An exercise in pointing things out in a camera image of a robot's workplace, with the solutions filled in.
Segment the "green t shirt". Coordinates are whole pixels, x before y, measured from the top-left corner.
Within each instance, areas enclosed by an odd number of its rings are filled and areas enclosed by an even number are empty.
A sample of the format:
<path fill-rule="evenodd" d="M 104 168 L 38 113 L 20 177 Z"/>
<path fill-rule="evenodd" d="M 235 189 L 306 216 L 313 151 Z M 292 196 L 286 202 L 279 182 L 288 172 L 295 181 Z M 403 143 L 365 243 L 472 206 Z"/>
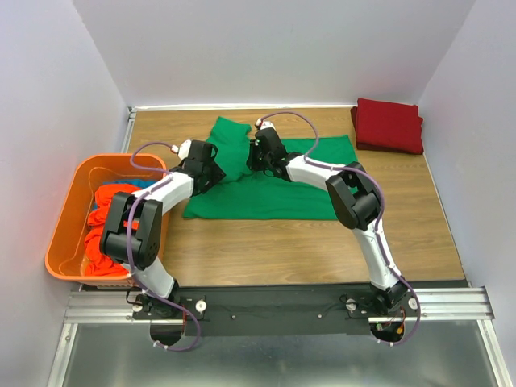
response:
<path fill-rule="evenodd" d="M 326 191 L 253 172 L 247 167 L 250 131 L 248 124 L 217 118 L 206 141 L 218 148 L 215 161 L 226 176 L 207 193 L 192 197 L 183 217 L 335 221 Z"/>

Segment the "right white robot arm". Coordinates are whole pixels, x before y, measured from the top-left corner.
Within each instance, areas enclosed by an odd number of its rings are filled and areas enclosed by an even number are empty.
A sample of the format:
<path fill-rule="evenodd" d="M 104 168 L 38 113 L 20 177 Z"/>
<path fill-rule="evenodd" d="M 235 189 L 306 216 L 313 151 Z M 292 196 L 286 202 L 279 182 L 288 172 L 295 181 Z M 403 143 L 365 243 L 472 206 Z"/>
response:
<path fill-rule="evenodd" d="M 288 152 L 274 127 L 259 129 L 250 141 L 247 166 L 284 181 L 326 191 L 338 221 L 352 231 L 368 267 L 371 306 L 379 315 L 392 314 L 408 285 L 398 269 L 383 231 L 384 195 L 358 162 L 329 164 L 300 152 Z"/>

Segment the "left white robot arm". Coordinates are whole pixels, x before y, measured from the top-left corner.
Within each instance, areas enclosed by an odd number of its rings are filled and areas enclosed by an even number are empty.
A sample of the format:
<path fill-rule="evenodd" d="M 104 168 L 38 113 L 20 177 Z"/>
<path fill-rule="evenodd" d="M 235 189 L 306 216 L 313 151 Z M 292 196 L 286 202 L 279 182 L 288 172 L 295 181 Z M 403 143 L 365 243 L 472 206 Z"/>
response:
<path fill-rule="evenodd" d="M 179 310 L 195 318 L 177 298 L 178 283 L 159 259 L 163 217 L 175 205 L 206 193 L 226 176 L 215 161 L 216 145 L 195 139 L 180 146 L 169 145 L 180 163 L 170 170 L 148 167 L 129 159 L 132 167 L 163 177 L 146 189 L 113 196 L 99 243 L 100 252 L 127 269 L 129 276 L 147 297 L 161 318 Z"/>

